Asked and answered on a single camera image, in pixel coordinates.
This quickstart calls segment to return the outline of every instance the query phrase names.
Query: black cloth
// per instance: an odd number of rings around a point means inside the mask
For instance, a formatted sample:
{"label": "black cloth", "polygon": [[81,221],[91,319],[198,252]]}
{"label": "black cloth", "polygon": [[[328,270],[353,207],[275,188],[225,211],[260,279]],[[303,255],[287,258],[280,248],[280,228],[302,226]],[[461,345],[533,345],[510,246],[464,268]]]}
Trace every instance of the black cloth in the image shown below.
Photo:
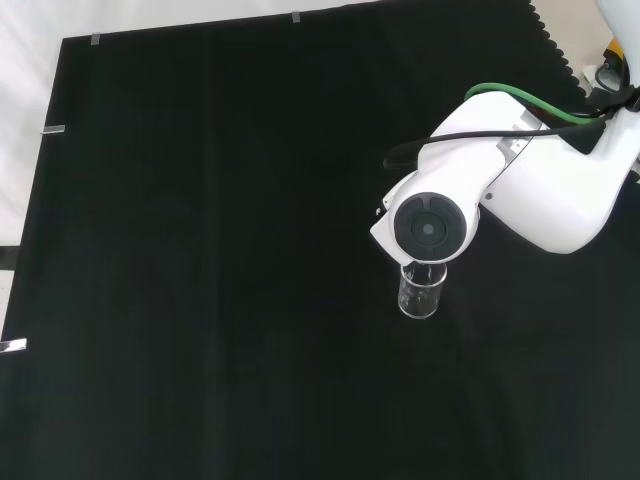
{"label": "black cloth", "polygon": [[638,478],[637,185],[570,256],[483,214],[424,322],[368,236],[384,151],[485,81],[583,105],[521,0],[65,40],[0,477]]}

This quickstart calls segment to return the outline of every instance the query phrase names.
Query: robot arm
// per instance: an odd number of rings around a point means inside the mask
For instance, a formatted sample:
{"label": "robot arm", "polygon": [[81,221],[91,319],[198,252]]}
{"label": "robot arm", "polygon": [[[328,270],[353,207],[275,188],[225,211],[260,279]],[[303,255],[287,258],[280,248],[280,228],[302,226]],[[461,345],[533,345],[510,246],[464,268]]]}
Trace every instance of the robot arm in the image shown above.
{"label": "robot arm", "polygon": [[[598,0],[640,85],[640,18],[636,0]],[[547,127],[511,96],[485,93],[453,112],[434,136]],[[461,139],[425,145],[418,170],[385,197],[387,213],[371,229],[398,263],[445,263],[473,239],[478,204],[525,239],[553,253],[572,253],[607,221],[640,154],[640,113],[621,109],[590,155],[558,136]]]}

